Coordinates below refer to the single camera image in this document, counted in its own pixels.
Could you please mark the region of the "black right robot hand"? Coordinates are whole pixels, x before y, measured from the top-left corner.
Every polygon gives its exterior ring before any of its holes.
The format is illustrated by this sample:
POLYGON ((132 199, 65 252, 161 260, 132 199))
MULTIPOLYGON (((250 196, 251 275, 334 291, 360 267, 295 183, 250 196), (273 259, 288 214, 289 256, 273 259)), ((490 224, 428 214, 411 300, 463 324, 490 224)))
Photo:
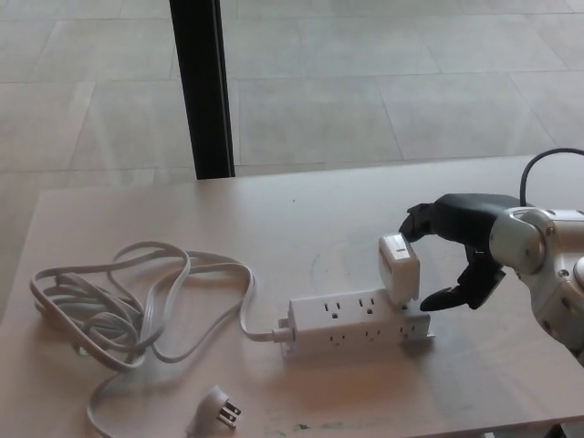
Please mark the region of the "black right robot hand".
POLYGON ((448 287, 428 296, 421 304, 424 312, 467 305, 481 307, 505 277, 503 266, 489 249, 495 220, 505 210, 516 208, 513 196, 487 193, 448 193, 433 203, 420 203, 407 210, 399 232, 409 243, 427 235, 437 235, 464 246, 468 265, 448 287))

